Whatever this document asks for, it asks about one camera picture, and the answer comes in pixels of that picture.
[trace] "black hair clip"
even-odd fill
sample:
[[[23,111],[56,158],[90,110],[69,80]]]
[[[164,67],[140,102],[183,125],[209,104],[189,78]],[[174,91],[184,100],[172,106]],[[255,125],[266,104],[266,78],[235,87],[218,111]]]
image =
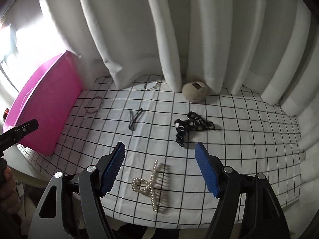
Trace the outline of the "black hair clip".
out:
[[[189,112],[187,114],[187,120],[177,119],[174,121],[176,127],[176,142],[184,147],[184,136],[189,131],[204,131],[204,130],[215,130],[215,125],[212,121],[206,121],[202,116],[195,112]]]
[[[137,112],[135,115],[133,115],[133,111],[130,110],[130,125],[129,125],[129,130],[134,131],[136,121],[137,121],[138,117],[142,114],[142,112],[145,112],[145,110],[143,110],[142,108],[140,108],[140,109],[138,110],[138,112]]]

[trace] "metal screw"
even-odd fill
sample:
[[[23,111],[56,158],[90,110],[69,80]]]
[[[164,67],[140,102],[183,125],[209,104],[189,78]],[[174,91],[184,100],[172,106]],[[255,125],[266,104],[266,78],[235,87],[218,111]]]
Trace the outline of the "metal screw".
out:
[[[96,167],[94,165],[90,165],[88,168],[87,168],[87,171],[88,172],[94,172],[96,170]]]
[[[224,172],[231,173],[232,172],[232,168],[229,167],[229,166],[226,166],[226,167],[224,167]]]
[[[56,172],[54,174],[54,178],[60,178],[62,176],[62,172]]]
[[[258,177],[259,179],[261,179],[261,180],[263,180],[264,178],[266,178],[263,173],[258,173],[258,174],[257,174],[257,177]]]

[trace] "red object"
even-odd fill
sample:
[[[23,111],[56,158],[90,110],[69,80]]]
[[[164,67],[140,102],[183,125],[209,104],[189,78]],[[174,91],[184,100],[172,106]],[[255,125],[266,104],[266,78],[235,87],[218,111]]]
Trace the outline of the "red object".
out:
[[[6,108],[3,114],[3,121],[5,121],[5,119],[7,118],[8,113],[9,113],[9,109]]]

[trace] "grid tablecloth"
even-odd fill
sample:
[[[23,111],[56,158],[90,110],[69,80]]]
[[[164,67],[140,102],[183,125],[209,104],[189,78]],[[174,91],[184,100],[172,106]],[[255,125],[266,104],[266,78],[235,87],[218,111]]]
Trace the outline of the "grid tablecloth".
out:
[[[148,80],[156,79],[155,90],[146,91]],[[88,101],[101,96],[97,113],[86,113]],[[89,111],[101,100],[93,100]],[[135,131],[128,129],[130,110],[142,107]],[[191,132],[185,148],[175,141],[174,120],[187,119],[189,111],[213,121],[218,131]],[[99,78],[90,91],[83,91],[64,125],[52,156],[41,156],[18,145],[27,160],[51,177],[82,171],[111,153],[118,141],[125,144],[126,157],[110,193],[101,199],[106,215],[124,222],[160,228],[208,227],[218,200],[210,194],[195,160],[194,146],[203,142],[210,154],[237,172],[263,172],[279,202],[285,206],[299,196],[300,138],[295,117],[278,106],[264,103],[260,95],[242,87],[237,96],[226,88],[207,95],[203,103],[189,103],[182,93],[172,92],[162,76],[142,76],[132,87],[117,90],[111,77]],[[150,198],[135,193],[135,177],[149,179],[158,160],[155,194],[159,211],[153,212]],[[245,198],[240,197],[236,221],[243,217]]]

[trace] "pink storage box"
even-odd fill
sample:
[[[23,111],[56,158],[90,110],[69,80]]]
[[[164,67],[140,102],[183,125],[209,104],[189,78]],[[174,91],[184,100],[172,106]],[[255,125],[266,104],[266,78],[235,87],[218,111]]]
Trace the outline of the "pink storage box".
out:
[[[74,61],[75,56],[66,51],[39,66],[13,102],[3,132],[36,119],[38,130],[25,136],[20,144],[43,155],[52,155],[82,91]]]

